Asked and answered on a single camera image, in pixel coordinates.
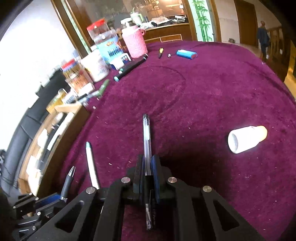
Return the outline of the cardboard box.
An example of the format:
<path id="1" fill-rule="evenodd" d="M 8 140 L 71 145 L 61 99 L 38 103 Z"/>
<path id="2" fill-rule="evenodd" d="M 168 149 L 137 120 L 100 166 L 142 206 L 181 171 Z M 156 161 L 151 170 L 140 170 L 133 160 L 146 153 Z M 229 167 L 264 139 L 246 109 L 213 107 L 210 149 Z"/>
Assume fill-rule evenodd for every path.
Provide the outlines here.
<path id="1" fill-rule="evenodd" d="M 79 103 L 55 106 L 33 138 L 18 175 L 21 194 L 45 197 L 55 189 L 63 162 L 89 111 Z"/>

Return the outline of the blue snack bag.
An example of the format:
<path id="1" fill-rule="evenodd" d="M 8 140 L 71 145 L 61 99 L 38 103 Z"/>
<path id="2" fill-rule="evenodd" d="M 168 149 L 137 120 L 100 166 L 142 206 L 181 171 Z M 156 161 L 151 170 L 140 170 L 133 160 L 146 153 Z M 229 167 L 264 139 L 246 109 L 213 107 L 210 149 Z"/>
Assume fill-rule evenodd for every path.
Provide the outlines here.
<path id="1" fill-rule="evenodd" d="M 118 36 L 114 29 L 99 34 L 95 37 L 94 42 L 102 58 L 107 64 L 123 54 Z"/>

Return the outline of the chopsticks jar red lid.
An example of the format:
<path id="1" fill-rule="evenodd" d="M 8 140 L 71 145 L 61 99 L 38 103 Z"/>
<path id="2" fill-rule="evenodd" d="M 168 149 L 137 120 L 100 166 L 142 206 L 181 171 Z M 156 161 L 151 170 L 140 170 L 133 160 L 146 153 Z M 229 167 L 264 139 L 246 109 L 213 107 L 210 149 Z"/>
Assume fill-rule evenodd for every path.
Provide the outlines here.
<path id="1" fill-rule="evenodd" d="M 66 78 L 66 82 L 69 82 L 71 79 L 75 78 L 77 75 L 82 75 L 83 70 L 82 66 L 78 61 L 72 59 L 61 66 L 63 75 Z"/>

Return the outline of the clear jar red lid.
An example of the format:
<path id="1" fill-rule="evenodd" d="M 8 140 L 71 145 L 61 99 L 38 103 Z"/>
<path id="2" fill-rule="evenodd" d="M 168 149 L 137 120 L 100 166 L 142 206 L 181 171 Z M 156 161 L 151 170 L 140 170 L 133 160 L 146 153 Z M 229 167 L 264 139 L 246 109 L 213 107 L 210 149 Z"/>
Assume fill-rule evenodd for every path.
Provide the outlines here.
<path id="1" fill-rule="evenodd" d="M 107 39 L 106 34 L 110 31 L 105 18 L 102 18 L 87 27 L 87 31 L 94 41 L 94 43 L 100 44 Z"/>

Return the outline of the brown wooden door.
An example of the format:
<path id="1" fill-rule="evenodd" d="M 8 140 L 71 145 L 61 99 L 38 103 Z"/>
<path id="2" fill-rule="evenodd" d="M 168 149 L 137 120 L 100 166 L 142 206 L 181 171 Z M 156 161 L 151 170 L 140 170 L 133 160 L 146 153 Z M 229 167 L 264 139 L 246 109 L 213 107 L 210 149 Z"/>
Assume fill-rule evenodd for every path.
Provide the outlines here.
<path id="1" fill-rule="evenodd" d="M 247 1 L 234 0 L 239 25 L 240 43 L 258 48 L 255 6 Z"/>

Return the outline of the white plastic tub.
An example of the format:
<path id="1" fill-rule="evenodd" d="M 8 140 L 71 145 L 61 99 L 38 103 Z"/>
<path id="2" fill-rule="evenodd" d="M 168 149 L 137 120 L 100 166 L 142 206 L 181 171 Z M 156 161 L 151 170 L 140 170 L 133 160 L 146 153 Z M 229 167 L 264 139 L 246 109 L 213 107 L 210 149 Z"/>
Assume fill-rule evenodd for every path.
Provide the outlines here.
<path id="1" fill-rule="evenodd" d="M 109 74 L 109 68 L 98 49 L 84 57 L 80 63 L 89 72 L 94 82 L 99 82 Z"/>

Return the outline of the wooden cabinet counter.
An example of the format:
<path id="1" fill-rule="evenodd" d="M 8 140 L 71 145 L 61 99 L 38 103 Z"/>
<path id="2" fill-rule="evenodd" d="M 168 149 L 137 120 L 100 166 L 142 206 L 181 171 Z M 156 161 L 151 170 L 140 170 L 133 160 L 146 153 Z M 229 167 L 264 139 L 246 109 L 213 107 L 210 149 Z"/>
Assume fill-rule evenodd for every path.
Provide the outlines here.
<path id="1" fill-rule="evenodd" d="M 147 29 L 144 40 L 148 44 L 154 42 L 195 41 L 197 37 L 192 33 L 189 23 L 182 23 Z"/>

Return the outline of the maroon velvet tablecloth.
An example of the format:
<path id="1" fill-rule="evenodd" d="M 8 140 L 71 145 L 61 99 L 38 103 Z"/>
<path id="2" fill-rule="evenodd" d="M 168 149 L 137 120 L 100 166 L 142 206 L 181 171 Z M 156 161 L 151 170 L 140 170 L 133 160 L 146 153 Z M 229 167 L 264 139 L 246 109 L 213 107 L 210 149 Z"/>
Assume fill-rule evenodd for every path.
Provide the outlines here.
<path id="1" fill-rule="evenodd" d="M 90 117 L 55 185 L 75 166 L 69 197 L 90 186 L 86 142 L 100 185 L 121 178 L 143 152 L 142 116 L 148 114 L 152 151 L 173 176 L 211 186 L 266 240 L 295 240 L 295 99 L 286 86 L 236 45 L 179 41 L 148 50 L 145 63 L 89 100 Z M 179 57 L 178 50 L 197 57 Z M 247 126 L 265 126 L 267 137 L 234 154 L 228 135 Z"/>

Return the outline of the white bottle cap cylinder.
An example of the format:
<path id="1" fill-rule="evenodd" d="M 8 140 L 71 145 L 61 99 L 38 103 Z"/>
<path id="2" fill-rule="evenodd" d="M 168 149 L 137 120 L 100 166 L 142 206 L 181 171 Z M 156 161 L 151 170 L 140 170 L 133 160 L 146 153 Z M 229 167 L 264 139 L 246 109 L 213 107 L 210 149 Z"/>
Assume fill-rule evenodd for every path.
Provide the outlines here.
<path id="1" fill-rule="evenodd" d="M 234 154 L 245 152 L 265 140 L 267 133 L 265 126 L 247 126 L 232 130 L 227 138 L 228 147 Z"/>

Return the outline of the black grip pen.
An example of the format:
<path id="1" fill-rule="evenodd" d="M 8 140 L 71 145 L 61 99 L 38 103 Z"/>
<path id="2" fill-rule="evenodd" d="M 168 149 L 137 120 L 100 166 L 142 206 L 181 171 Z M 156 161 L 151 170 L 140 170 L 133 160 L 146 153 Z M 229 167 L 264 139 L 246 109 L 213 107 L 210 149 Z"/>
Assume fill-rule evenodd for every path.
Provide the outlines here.
<path id="1" fill-rule="evenodd" d="M 69 173 L 66 176 L 66 179 L 60 194 L 60 199 L 64 202 L 67 202 L 68 192 L 70 190 L 70 187 L 73 181 L 75 170 L 76 170 L 76 167 L 72 166 L 72 168 L 70 169 Z"/>

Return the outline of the clear ballpoint pen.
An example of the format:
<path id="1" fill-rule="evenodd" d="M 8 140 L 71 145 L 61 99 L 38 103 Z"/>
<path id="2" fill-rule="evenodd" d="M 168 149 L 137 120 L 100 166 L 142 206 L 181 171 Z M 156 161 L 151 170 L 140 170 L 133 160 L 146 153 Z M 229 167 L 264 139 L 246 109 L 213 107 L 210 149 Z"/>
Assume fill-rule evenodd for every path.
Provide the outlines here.
<path id="1" fill-rule="evenodd" d="M 151 149 L 151 132 L 149 124 L 149 115 L 143 115 L 143 136 L 144 136 L 144 204 L 145 204 L 145 215 L 146 215 L 146 226 L 147 230 L 152 228 L 152 215 L 150 210 L 150 192 L 149 180 L 152 175 L 151 171 L 151 160 L 152 160 L 152 149 Z"/>

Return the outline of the yellow black small screwdriver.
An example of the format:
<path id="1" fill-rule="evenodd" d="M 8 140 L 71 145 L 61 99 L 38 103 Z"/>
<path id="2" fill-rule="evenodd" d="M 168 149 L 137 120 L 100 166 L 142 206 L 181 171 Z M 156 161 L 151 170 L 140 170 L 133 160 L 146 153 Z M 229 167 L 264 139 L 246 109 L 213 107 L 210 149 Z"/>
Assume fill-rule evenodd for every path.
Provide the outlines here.
<path id="1" fill-rule="evenodd" d="M 158 55 L 158 58 L 161 59 L 162 55 L 163 55 L 163 52 L 164 52 L 164 49 L 163 48 L 160 48 L 159 49 L 159 55 Z"/>

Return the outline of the pink knitted bottle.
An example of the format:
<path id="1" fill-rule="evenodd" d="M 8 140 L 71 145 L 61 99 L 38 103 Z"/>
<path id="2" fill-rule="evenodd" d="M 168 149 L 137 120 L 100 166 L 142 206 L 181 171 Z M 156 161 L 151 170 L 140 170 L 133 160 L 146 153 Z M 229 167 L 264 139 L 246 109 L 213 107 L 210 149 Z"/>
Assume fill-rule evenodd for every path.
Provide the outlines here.
<path id="1" fill-rule="evenodd" d="M 135 59 L 147 54 L 147 46 L 144 40 L 145 30 L 137 25 L 122 29 L 122 37 L 130 56 Z"/>

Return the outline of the long black marker teal end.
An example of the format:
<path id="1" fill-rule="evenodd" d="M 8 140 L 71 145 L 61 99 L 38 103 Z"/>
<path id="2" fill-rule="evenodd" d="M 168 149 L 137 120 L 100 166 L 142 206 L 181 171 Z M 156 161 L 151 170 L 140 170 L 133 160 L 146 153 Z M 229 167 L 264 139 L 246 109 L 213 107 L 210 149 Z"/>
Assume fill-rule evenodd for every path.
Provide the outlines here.
<path id="1" fill-rule="evenodd" d="M 120 68 L 118 71 L 118 74 L 115 75 L 113 78 L 114 81 L 119 82 L 119 80 L 121 80 L 121 78 L 125 77 L 133 69 L 137 68 L 142 63 L 144 63 L 147 60 L 147 58 L 148 58 L 148 54 L 144 54 L 143 56 L 139 57 L 138 59 L 131 61 L 131 63 L 129 63 L 128 65 L 123 66 L 123 68 Z"/>

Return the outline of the green marker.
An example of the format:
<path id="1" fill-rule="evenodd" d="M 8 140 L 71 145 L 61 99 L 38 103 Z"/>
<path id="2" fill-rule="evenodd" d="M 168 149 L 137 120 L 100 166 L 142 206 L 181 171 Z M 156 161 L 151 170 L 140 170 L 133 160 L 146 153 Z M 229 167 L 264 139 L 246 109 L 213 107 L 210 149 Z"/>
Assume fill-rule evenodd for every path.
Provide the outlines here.
<path id="1" fill-rule="evenodd" d="M 98 97 L 103 96 L 103 94 L 104 94 L 104 92 L 105 92 L 107 86 L 109 85 L 109 83 L 110 83 L 110 80 L 109 80 L 109 79 L 106 79 L 106 80 L 103 82 L 103 84 L 100 86 L 100 88 L 99 88 L 99 90 L 98 90 L 98 94 L 97 94 Z"/>

